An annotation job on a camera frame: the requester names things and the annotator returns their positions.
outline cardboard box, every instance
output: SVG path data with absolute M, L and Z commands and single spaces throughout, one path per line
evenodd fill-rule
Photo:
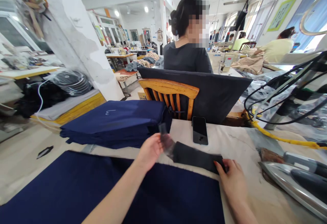
M 146 95 L 143 88 L 140 88 L 137 94 L 139 95 L 140 100 L 146 100 Z

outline blue curtain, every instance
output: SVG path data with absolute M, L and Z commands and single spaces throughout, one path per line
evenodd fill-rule
M 307 11 L 310 5 L 315 0 L 302 0 L 297 8 L 294 16 L 289 22 L 287 28 L 295 26 L 295 31 L 298 32 L 294 42 L 300 43 L 298 49 L 304 50 L 314 36 L 307 36 L 300 32 L 300 21 L 303 14 Z M 319 32 L 320 29 L 327 23 L 327 0 L 321 0 L 314 8 L 313 13 L 308 15 L 305 27 L 308 31 Z

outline yellow cord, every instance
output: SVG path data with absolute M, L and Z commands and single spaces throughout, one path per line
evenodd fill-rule
M 247 117 L 247 119 L 250 119 L 249 115 L 247 112 L 245 112 L 245 115 Z M 280 137 L 277 137 L 271 133 L 269 133 L 268 131 L 264 130 L 263 128 L 261 128 L 258 124 L 258 121 L 251 121 L 251 124 L 253 127 L 257 128 L 261 133 L 263 133 L 264 135 L 270 137 L 270 138 L 273 138 L 275 140 L 279 140 L 279 141 L 283 141 L 283 142 L 287 142 L 287 143 L 290 143 L 290 144 L 294 144 L 294 145 L 301 145 L 301 146 L 307 146 L 307 147 L 310 147 L 310 148 L 313 148 L 313 149 L 325 149 L 327 150 L 327 147 L 321 147 L 319 146 L 316 142 L 312 142 L 312 141 L 297 141 L 297 140 L 290 140 L 290 139 L 284 139 L 284 138 L 280 138 Z

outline smartphone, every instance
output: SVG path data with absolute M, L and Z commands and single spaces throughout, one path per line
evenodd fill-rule
M 193 117 L 193 142 L 200 145 L 208 145 L 207 125 L 205 118 Z

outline yellow shirt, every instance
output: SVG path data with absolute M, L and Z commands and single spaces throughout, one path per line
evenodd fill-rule
M 264 58 L 272 63 L 280 62 L 284 55 L 289 53 L 293 48 L 294 42 L 289 38 L 281 38 L 267 43 L 260 47 L 264 51 Z
M 246 43 L 246 42 L 249 42 L 249 40 L 248 39 L 246 39 L 246 38 L 239 38 L 239 39 L 237 39 L 236 41 L 235 41 L 235 45 L 234 45 L 234 50 L 239 50 L 240 49 L 240 47 L 242 46 L 242 44 L 243 43 Z

